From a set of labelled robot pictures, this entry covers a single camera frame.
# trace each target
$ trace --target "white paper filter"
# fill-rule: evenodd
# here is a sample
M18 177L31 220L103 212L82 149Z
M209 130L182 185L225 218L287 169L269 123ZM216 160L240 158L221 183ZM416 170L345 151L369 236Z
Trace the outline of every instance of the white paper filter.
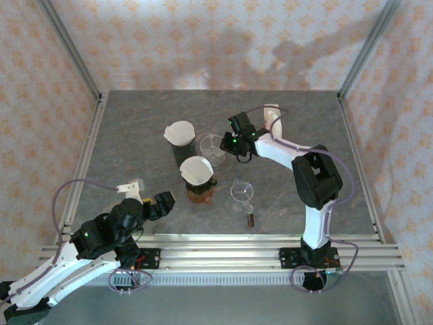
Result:
M164 137L174 146L186 146L196 137L196 133L190 122L177 121L165 128Z
M214 175L209 161L200 156L189 157L182 163L180 170L185 181L194 186L206 183Z

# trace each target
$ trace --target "white robotic arm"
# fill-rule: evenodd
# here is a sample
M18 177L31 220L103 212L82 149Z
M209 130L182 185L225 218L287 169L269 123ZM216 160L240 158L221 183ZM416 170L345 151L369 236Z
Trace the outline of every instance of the white robotic arm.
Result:
M284 139L280 139L280 141L297 148L310 148L306 146L299 146ZM271 138L269 133L265 133L264 135L260 136L254 144L256 146L257 156L274 160L277 163L287 167L291 171L293 171L293 160L296 157L305 155L305 152L289 149L288 147L278 144ZM314 207L308 207L307 205L305 206L305 231L302 238L312 249L320 248L327 243L325 214L326 209L330 204L332 204L332 202L333 200L327 202L320 210L317 210Z
M9 297L12 304L4 312L8 324L35 324L51 307L88 281L134 264L139 249L132 233L141 228L145 220L167 215L175 203L171 192L143 201L140 187L138 180L118 186L118 193L125 193L126 198L110 213L84 222L71 235L70 241L63 243L57 260L50 258L21 280L0 283L0 299ZM34 283L22 290L30 282Z
M276 142L267 130L256 130L245 112L232 116L229 122L233 133L226 132L221 141L222 150L237 156L239 161L239 156L249 154L251 159L254 154L274 160L293 171L298 195L306 205L302 254L305 255L305 263L315 264L313 259L323 257L323 252L330 247L327 208L337 199L342 188L334 162L326 155L309 152L314 148L284 139ZM326 150L323 146L315 148Z

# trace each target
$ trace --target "gray stone tabletop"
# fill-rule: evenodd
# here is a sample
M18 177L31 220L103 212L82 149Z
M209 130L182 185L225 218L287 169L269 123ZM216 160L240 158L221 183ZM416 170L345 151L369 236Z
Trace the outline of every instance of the gray stone tabletop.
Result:
M185 182L175 164L170 144L163 137L165 127L187 120L196 129L196 143L209 133L230 131L227 119L262 104L289 108L283 120L283 138L297 144L323 144L343 158L355 174L355 199L334 209L332 234L373 234L369 210L361 189L355 160L336 94L330 91L111 91L97 135L87 178L116 186L142 178L142 197L172 191L173 211L159 221L146 221L149 234L301 234L305 207L300 201L292 172L268 160L253 156L243 165L226 154L214 168L218 180L212 204L194 204L185 194ZM252 112L256 127L264 124L263 112ZM350 192L349 180L337 166L344 182L340 198ZM255 226L248 228L246 216L230 207L234 179L252 184ZM124 196L84 185L72 230L100 213L109 212Z

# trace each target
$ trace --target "patterned wallpaper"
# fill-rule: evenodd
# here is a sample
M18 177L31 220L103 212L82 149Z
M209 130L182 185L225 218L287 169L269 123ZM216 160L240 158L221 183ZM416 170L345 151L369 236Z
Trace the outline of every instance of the patterned wallpaper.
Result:
M100 91L339 89L385 0L53 0Z
M375 204L433 324L433 11L402 1L348 97Z
M74 175L95 102L36 1L0 1L0 22L1 281L52 244L51 198Z

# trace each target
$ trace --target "orange liquid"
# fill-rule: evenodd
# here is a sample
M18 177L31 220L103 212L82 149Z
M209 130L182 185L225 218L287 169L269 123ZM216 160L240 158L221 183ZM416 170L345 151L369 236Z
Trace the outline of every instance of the orange liquid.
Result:
M186 191L188 198L194 203L206 203L209 205L212 203L212 195L214 194L214 188L210 188L210 190L205 191L205 193L197 195L193 192Z

